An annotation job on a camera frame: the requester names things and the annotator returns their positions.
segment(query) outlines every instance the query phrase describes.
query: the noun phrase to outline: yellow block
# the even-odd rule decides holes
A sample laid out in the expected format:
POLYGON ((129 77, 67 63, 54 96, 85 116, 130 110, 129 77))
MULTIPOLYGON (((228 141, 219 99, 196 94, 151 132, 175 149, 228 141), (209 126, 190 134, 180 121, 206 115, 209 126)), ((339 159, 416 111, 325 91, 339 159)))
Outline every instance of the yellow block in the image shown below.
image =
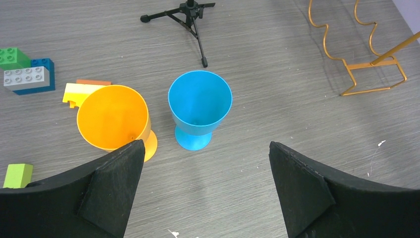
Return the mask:
POLYGON ((85 99, 96 90, 106 87, 104 85, 67 83, 63 102, 69 103, 70 108, 80 107, 85 99))
POLYGON ((34 166, 28 164, 10 164, 7 166, 3 187, 24 188, 31 182, 34 166))

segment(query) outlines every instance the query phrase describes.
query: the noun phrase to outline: gold metal frame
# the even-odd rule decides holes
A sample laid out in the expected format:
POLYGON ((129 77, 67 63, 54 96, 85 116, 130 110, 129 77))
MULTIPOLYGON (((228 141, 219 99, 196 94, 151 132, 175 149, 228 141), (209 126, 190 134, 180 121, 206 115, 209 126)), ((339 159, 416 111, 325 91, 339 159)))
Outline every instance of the gold metal frame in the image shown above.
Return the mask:
POLYGON ((364 23, 364 22, 361 22, 359 20, 359 18, 357 17, 357 6, 359 4, 359 0, 356 0, 355 6, 354 6, 354 16, 355 16, 356 21, 360 25, 363 25, 363 26, 374 25, 374 27, 372 29, 372 32, 370 33, 370 36, 369 36, 369 48, 372 51, 372 53, 374 53, 376 56, 378 56, 378 58, 375 59, 372 62, 367 62, 367 63, 347 64, 347 62, 346 62, 345 59, 343 59, 343 58, 336 58, 336 57, 333 57, 333 56, 331 56, 329 54, 329 52, 327 50, 327 47, 326 47, 326 38, 327 38, 329 26, 328 26, 328 24, 316 25, 314 23, 314 21, 312 20, 312 16, 311 16, 312 2, 313 2, 313 0, 310 0, 309 1, 308 17, 309 17, 309 21, 311 22, 311 25, 312 26, 314 26, 316 28, 325 27, 324 37, 323 37, 323 40, 322 40, 322 44, 323 44, 323 47, 324 47, 325 54, 330 59, 332 59, 332 60, 341 60, 343 62, 343 64, 344 64, 344 66, 346 67, 346 70, 347 70, 348 74, 350 75, 350 78, 351 78, 351 80, 353 82, 353 86, 351 86, 346 91, 344 91, 343 93, 341 93, 341 96, 349 96, 349 95, 355 95, 355 94, 360 94, 360 93, 370 93, 370 92, 377 92, 377 91, 388 90, 388 89, 394 88, 394 87, 396 87, 396 86, 404 83, 405 81, 407 81, 406 74, 404 73, 403 69, 401 68, 400 63, 398 62, 397 58, 395 56, 393 56, 392 54, 395 53, 395 52, 397 52, 397 51, 399 51, 400 49, 402 49, 406 45, 410 44, 411 42, 415 41, 417 38, 419 38, 420 37, 420 32, 418 32, 417 34, 415 34, 412 37, 408 38, 406 41, 404 41, 401 44, 397 45, 396 47, 394 47, 390 51, 386 52, 385 54, 380 55, 380 54, 378 54, 373 49, 373 46, 372 46, 372 36, 373 36, 373 34, 374 34, 377 26, 378 26, 378 23, 376 23, 376 22, 364 23), (385 58, 388 58, 388 57, 391 57, 392 59, 391 60, 390 59, 389 60, 384 60, 385 58), (354 69, 361 69, 361 68, 370 68, 370 67, 384 66, 384 65, 394 65, 394 64, 398 67, 398 70, 400 71, 400 73, 401 73, 401 75, 403 77, 403 80, 402 81, 400 81, 400 82, 398 82, 398 83, 396 83, 396 84, 394 84, 392 86, 389 86, 389 87, 382 87, 382 88, 375 88, 375 89, 369 89, 369 90, 351 92, 351 90, 353 90, 356 87, 356 85, 357 85, 357 82, 356 82, 356 80, 355 80, 355 78, 353 76, 352 70, 354 70, 354 69))

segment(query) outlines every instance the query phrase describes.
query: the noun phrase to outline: orange block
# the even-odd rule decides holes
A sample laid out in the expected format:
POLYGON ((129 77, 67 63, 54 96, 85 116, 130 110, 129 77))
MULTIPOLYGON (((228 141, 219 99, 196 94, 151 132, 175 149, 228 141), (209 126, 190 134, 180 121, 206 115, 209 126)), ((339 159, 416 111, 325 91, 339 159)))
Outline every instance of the orange block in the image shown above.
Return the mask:
POLYGON ((104 85, 104 86, 108 86, 111 85, 112 82, 109 81, 99 81, 99 80, 90 80, 90 79, 76 79, 76 83, 80 83, 80 84, 92 84, 92 85, 104 85))

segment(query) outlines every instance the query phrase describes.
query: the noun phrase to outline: green lego brick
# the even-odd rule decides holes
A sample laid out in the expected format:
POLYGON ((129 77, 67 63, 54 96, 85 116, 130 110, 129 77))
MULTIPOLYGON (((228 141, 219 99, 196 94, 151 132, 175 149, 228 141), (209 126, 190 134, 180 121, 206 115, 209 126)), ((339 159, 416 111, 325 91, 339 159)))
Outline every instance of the green lego brick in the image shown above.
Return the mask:
POLYGON ((10 164, 7 166, 3 188, 26 187, 31 182, 33 168, 34 166, 29 164, 10 164))
POLYGON ((31 59, 18 48, 0 49, 0 68, 3 70, 13 70, 20 68, 30 68, 31 59))

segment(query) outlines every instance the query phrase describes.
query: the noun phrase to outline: blue lego brick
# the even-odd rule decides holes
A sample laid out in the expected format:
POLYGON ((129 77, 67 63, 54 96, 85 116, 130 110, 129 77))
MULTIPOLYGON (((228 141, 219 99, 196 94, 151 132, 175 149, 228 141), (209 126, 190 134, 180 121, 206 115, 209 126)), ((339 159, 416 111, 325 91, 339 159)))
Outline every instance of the blue lego brick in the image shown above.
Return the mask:
POLYGON ((38 66, 44 66, 50 72, 50 85, 46 86, 46 87, 40 87, 40 88, 15 90, 15 91, 13 91, 15 94, 26 95, 26 94, 42 93, 42 92, 48 92, 48 91, 54 91, 55 90, 54 62, 49 58, 31 60, 31 67, 38 67, 38 66))

